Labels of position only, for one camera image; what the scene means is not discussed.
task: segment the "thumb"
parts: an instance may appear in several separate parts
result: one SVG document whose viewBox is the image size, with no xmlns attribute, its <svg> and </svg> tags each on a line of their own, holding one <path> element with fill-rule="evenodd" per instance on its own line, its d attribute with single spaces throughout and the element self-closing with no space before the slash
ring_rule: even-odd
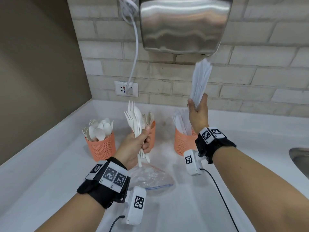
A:
<svg viewBox="0 0 309 232">
<path fill-rule="evenodd" d="M 149 136 L 149 133 L 150 133 L 150 126 L 147 126 L 144 130 L 143 130 L 143 132 L 139 135 L 139 136 L 137 136 L 137 140 L 138 140 L 138 142 L 140 143 L 140 144 L 143 144 L 144 143 L 144 141 L 145 141 L 145 139 Z"/>
<path fill-rule="evenodd" d="M 188 107 L 190 113 L 196 112 L 194 101 L 191 98 L 188 99 Z"/>
</svg>

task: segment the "brick wall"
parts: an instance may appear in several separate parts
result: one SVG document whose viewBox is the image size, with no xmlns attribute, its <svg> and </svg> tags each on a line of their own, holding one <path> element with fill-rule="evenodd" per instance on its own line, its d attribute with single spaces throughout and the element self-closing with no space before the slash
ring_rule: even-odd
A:
<svg viewBox="0 0 309 232">
<path fill-rule="evenodd" d="M 135 37 L 117 0 L 68 3 L 93 98 L 127 101 L 115 95 L 113 81 L 128 79 Z M 135 100 L 185 106 L 202 58 L 147 52 L 140 44 Z M 234 0 L 221 46 L 209 60 L 210 109 L 309 117 L 309 0 Z"/>
</svg>

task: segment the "beige wall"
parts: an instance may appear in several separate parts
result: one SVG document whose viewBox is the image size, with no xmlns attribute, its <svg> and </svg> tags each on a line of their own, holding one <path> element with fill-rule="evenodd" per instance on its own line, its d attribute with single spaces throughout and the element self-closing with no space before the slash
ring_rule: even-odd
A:
<svg viewBox="0 0 309 232">
<path fill-rule="evenodd" d="M 127 81 L 135 37 L 117 0 L 68 0 L 93 98 L 116 96 Z M 139 47 L 136 101 L 186 106 L 203 55 Z M 234 0 L 206 87 L 210 109 L 309 117 L 309 0 Z"/>
<path fill-rule="evenodd" d="M 0 0 L 0 26 L 2 164 L 91 93 L 66 0 Z"/>
</svg>

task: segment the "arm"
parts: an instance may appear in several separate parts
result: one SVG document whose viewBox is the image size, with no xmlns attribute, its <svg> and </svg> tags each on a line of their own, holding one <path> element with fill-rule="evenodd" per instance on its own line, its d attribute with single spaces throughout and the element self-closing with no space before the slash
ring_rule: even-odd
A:
<svg viewBox="0 0 309 232">
<path fill-rule="evenodd" d="M 145 153 L 150 152 L 149 133 L 148 126 L 137 138 L 133 133 L 129 134 L 115 153 L 114 157 L 128 170 L 137 164 L 141 148 Z M 76 194 L 35 232 L 95 232 L 104 212 L 105 209 L 90 195 Z"/>
<path fill-rule="evenodd" d="M 195 110 L 188 100 L 196 133 L 208 127 L 207 95 Z M 257 232 L 305 232 L 309 228 L 309 200 L 274 172 L 234 147 L 221 147 L 213 162 L 224 183 Z"/>
</svg>

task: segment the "hand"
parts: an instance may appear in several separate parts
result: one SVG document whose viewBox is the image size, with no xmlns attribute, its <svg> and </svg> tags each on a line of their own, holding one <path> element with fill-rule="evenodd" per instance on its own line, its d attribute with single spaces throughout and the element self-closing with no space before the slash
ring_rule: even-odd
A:
<svg viewBox="0 0 309 232">
<path fill-rule="evenodd" d="M 207 107 L 207 94 L 203 94 L 202 100 L 197 108 L 191 98 L 188 99 L 189 119 L 195 133 L 199 133 L 203 128 L 209 127 L 208 125 L 208 107 Z"/>
<path fill-rule="evenodd" d="M 137 164 L 137 154 L 141 148 L 143 148 L 145 154 L 150 152 L 149 134 L 149 126 L 143 129 L 143 132 L 136 138 L 134 133 L 130 133 L 121 143 L 114 157 L 130 170 Z"/>
</svg>

